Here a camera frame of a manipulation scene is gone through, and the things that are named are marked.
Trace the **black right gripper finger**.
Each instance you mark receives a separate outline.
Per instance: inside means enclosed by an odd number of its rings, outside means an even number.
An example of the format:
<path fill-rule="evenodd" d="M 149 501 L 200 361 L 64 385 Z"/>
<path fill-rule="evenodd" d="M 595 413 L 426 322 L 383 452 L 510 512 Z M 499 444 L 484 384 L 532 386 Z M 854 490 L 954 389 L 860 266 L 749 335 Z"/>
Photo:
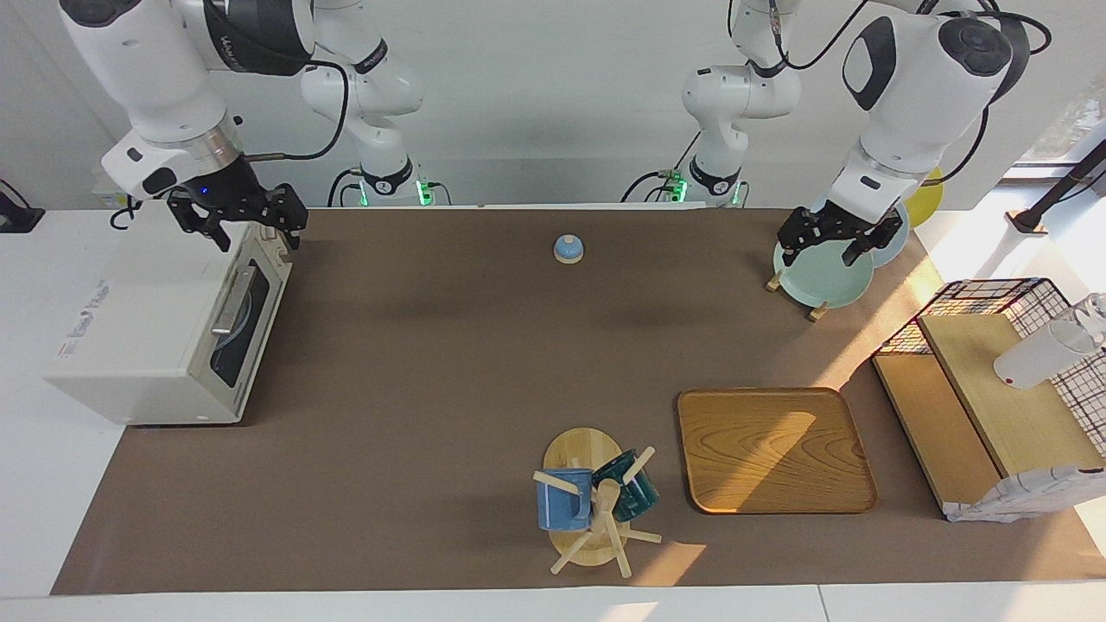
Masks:
<path fill-rule="evenodd" d="M 307 228 L 307 208 L 292 186 L 276 186 L 272 189 L 273 228 L 284 235 L 288 247 L 298 251 L 300 232 Z"/>
<path fill-rule="evenodd" d="M 194 208 L 194 201 L 188 197 L 169 197 L 168 209 L 185 234 L 198 234 L 213 241 L 221 252 L 230 249 L 230 239 L 222 228 L 221 220 L 216 216 L 205 216 Z"/>

